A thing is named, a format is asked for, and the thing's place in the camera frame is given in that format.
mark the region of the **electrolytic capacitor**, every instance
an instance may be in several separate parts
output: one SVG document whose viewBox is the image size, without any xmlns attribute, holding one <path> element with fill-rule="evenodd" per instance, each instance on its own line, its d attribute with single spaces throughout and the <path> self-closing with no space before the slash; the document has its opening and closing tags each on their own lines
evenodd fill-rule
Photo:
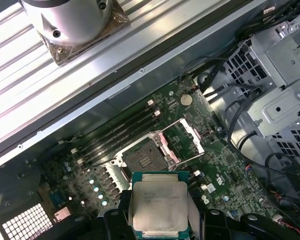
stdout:
<svg viewBox="0 0 300 240">
<path fill-rule="evenodd" d="M 225 202 L 229 202 L 229 197 L 228 197 L 228 196 L 223 196 L 222 199 L 223 199 L 223 201 L 225 201 Z"/>
<path fill-rule="evenodd" d="M 108 200 L 107 200 L 107 199 L 103 200 L 101 204 L 102 204 L 103 206 L 106 206 L 106 205 L 108 204 Z"/>
<path fill-rule="evenodd" d="M 100 192 L 100 194 L 98 195 L 98 199 L 103 199 L 104 198 L 104 193 Z"/>
</svg>

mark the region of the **cable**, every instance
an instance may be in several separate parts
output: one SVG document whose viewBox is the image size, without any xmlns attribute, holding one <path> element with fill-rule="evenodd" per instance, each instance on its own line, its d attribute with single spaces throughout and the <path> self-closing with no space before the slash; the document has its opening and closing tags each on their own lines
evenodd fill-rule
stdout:
<svg viewBox="0 0 300 240">
<path fill-rule="evenodd" d="M 278 25 L 284 21 L 291 19 L 300 10 L 300 3 L 298 3 L 295 6 L 295 8 L 289 12 L 290 8 L 296 3 L 297 0 L 290 0 L 285 5 L 279 7 L 277 10 L 274 10 L 272 12 L 269 12 L 261 16 L 257 16 L 252 20 L 250 20 L 250 22 L 248 22 L 247 24 L 239 28 L 236 31 L 235 40 L 232 41 L 230 47 L 228 47 L 226 51 L 224 51 L 223 54 L 221 54 L 223 58 L 227 58 L 227 59 L 220 60 L 215 64 L 212 71 L 206 77 L 205 81 L 199 86 L 201 92 L 204 93 L 208 89 L 208 87 L 212 84 L 212 82 L 216 78 L 218 72 L 223 67 L 225 62 L 238 49 L 238 44 L 241 41 L 249 38 L 252 34 L 271 28 L 275 25 Z"/>
<path fill-rule="evenodd" d="M 50 154 L 57 146 L 60 146 L 62 144 L 67 144 L 67 143 L 73 143 L 77 139 L 81 139 L 81 138 L 83 138 L 83 136 L 72 136 L 69 139 L 65 139 L 65 140 L 61 139 L 61 140 L 59 140 L 59 141 L 55 142 L 54 144 L 50 145 L 49 147 L 47 147 L 43 151 L 43 153 L 38 157 L 37 160 L 41 161 L 41 160 L 45 159 L 46 156 L 47 156 L 47 154 Z"/>
<path fill-rule="evenodd" d="M 245 168 L 245 177 L 246 177 L 246 180 L 248 181 L 250 187 L 252 188 L 252 190 L 254 190 L 256 193 L 260 193 L 262 195 L 264 195 L 264 190 L 261 189 L 261 190 L 257 190 L 255 188 L 255 186 L 253 186 L 253 184 L 251 183 L 251 179 L 250 179 L 250 176 L 249 176 L 249 172 L 252 171 L 252 167 L 251 167 L 251 164 L 249 164 L 246 168 Z"/>
<path fill-rule="evenodd" d="M 249 133 L 247 136 L 245 136 L 245 137 L 242 139 L 242 141 L 240 142 L 240 145 L 239 145 L 239 147 L 238 147 L 238 150 L 241 151 L 241 149 L 243 148 L 243 146 L 244 146 L 244 144 L 246 143 L 246 141 L 247 141 L 249 138 L 251 138 L 251 137 L 253 137 L 253 136 L 256 136 L 256 135 L 257 135 L 257 132 L 256 132 L 256 131 L 253 131 L 253 132 Z"/>
<path fill-rule="evenodd" d="M 108 160 L 103 161 L 103 162 L 101 162 L 101 163 L 98 163 L 98 164 L 96 164 L 96 165 L 90 165 L 89 168 L 91 168 L 91 167 L 94 167 L 94 168 L 99 167 L 99 166 L 101 166 L 101 165 L 103 165 L 103 164 L 106 164 L 106 163 L 111 162 L 112 160 L 116 160 L 116 159 L 115 159 L 115 158 L 111 158 L 111 159 L 108 159 Z"/>
<path fill-rule="evenodd" d="M 288 228 L 293 229 L 295 231 L 297 231 L 297 233 L 300 235 L 300 230 L 294 226 L 291 226 L 289 223 L 281 221 L 281 223 L 283 223 L 284 225 L 286 225 Z"/>
<path fill-rule="evenodd" d="M 208 87 L 212 84 L 213 80 L 216 78 L 218 72 L 223 67 L 228 58 L 235 53 L 238 48 L 239 42 L 237 40 L 232 41 L 232 43 L 227 47 L 227 49 L 221 54 L 222 57 L 226 58 L 224 60 L 220 60 L 211 70 L 211 72 L 206 77 L 205 81 L 199 86 L 199 89 L 202 93 L 204 93 Z"/>
<path fill-rule="evenodd" d="M 211 59 L 211 60 L 224 60 L 226 58 L 224 57 L 219 57 L 219 56 L 200 56 L 198 58 L 196 58 L 195 60 L 193 60 L 192 62 L 190 62 L 187 66 L 185 66 L 185 68 L 183 69 L 183 71 L 181 72 L 180 76 L 179 76 L 179 81 L 182 81 L 183 76 L 185 75 L 185 73 L 187 71 L 189 71 L 190 69 L 194 69 L 196 68 L 198 65 L 201 64 L 202 60 L 205 59 Z"/>
<path fill-rule="evenodd" d="M 284 153 L 280 153 L 280 152 L 275 152 L 275 153 L 271 153 L 269 156 L 266 157 L 265 161 L 264 161 L 264 165 L 266 167 L 270 167 L 270 160 L 273 159 L 274 156 L 280 156 L 280 157 L 286 157 L 287 159 L 290 160 L 290 162 L 294 163 L 294 164 L 298 164 L 298 161 L 295 160 L 292 156 L 286 155 Z M 267 174 L 267 180 L 270 181 L 271 180 L 271 174 L 270 171 L 266 171 Z"/>
<path fill-rule="evenodd" d="M 273 182 L 275 182 L 277 180 L 283 179 L 283 178 L 284 178 L 283 176 L 280 176 L 280 177 L 277 177 L 277 178 L 274 178 L 274 179 L 268 181 L 265 184 L 265 186 L 264 186 L 265 197 L 267 198 L 267 201 L 269 203 L 271 203 L 278 212 L 280 212 L 285 218 L 287 218 L 289 220 L 289 222 L 293 223 L 293 225 L 295 225 L 300 230 L 300 225 L 295 220 L 293 220 L 287 213 L 285 213 L 283 210 L 281 210 L 276 204 L 274 204 L 271 201 L 269 193 L 267 191 L 267 188 L 269 187 L 270 184 L 272 184 Z"/>
<path fill-rule="evenodd" d="M 250 85 L 246 85 L 246 84 L 237 84 L 237 83 L 228 83 L 228 84 L 226 84 L 226 86 L 227 87 L 237 87 L 237 88 L 241 88 L 241 89 L 245 89 L 245 90 L 255 90 L 256 89 L 255 86 L 250 86 Z M 204 97 L 208 98 L 208 97 L 211 97 L 212 95 L 221 93 L 223 90 L 227 89 L 226 86 L 218 87 L 216 90 L 205 94 Z"/>
<path fill-rule="evenodd" d="M 234 132 L 234 129 L 235 129 L 235 126 L 238 122 L 238 119 L 240 117 L 240 115 L 242 114 L 242 112 L 247 109 L 250 104 L 252 103 L 252 101 L 258 96 L 259 92 L 256 90 L 256 91 L 252 91 L 248 96 L 247 98 L 244 100 L 243 104 L 239 107 L 239 109 L 237 110 L 237 112 L 234 114 L 232 120 L 231 120 L 231 123 L 230 123 L 230 126 L 229 126 L 229 131 L 228 131 L 228 137 L 227 137 L 227 142 L 228 142 L 228 145 L 229 145 L 229 148 L 234 152 L 234 153 L 237 153 L 243 160 L 245 160 L 246 162 L 248 162 L 249 164 L 255 166 L 255 167 L 258 167 L 258 168 L 261 168 L 261 169 L 265 169 L 265 170 L 269 170 L 271 172 L 274 172 L 274 173 L 277 173 L 277 174 L 280 174 L 280 175 L 286 175 L 284 172 L 282 171 L 279 171 L 279 170 L 276 170 L 276 169 L 272 169 L 272 168 L 269 168 L 269 167 L 266 167 L 260 163 L 257 163 L 257 162 L 254 162 L 253 160 L 251 160 L 250 158 L 248 158 L 247 156 L 245 156 L 244 154 L 242 154 L 237 148 L 236 146 L 232 143 L 232 140 L 231 140 L 231 137 L 232 137 L 232 134 Z"/>
<path fill-rule="evenodd" d="M 240 104 L 238 100 L 232 102 L 229 106 L 227 106 L 224 110 L 224 116 L 223 116 L 223 122 L 226 124 L 227 120 L 227 112 L 229 111 L 230 108 L 232 108 L 235 104 Z"/>
</svg>

